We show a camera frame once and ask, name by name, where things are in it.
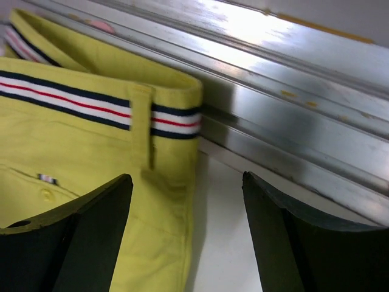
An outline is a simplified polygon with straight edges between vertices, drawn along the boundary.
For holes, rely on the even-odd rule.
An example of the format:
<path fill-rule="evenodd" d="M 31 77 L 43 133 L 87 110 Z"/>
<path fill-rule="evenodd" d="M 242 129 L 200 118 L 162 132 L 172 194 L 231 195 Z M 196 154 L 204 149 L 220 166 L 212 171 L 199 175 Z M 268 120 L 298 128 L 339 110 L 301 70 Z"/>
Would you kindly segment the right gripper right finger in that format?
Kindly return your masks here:
<path fill-rule="evenodd" d="M 243 174 L 264 291 L 387 291 L 388 228 L 349 221 Z"/>

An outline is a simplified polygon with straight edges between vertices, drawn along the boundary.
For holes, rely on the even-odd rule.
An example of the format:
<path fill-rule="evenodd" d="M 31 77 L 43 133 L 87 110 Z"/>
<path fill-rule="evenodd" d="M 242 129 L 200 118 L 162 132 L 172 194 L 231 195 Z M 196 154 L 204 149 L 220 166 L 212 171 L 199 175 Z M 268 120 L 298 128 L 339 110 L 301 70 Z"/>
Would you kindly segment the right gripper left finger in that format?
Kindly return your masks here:
<path fill-rule="evenodd" d="M 122 174 L 1 229 L 1 291 L 109 291 L 133 192 Z"/>

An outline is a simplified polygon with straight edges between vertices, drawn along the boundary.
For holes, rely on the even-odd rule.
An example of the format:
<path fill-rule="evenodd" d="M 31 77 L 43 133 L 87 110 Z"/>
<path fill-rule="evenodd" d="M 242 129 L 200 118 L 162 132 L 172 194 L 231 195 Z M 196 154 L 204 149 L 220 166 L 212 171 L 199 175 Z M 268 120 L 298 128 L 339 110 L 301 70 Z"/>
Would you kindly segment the yellow-green trousers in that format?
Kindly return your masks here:
<path fill-rule="evenodd" d="M 15 9 L 1 57 L 1 223 L 127 173 L 133 195 L 111 291 L 183 291 L 202 83 Z"/>

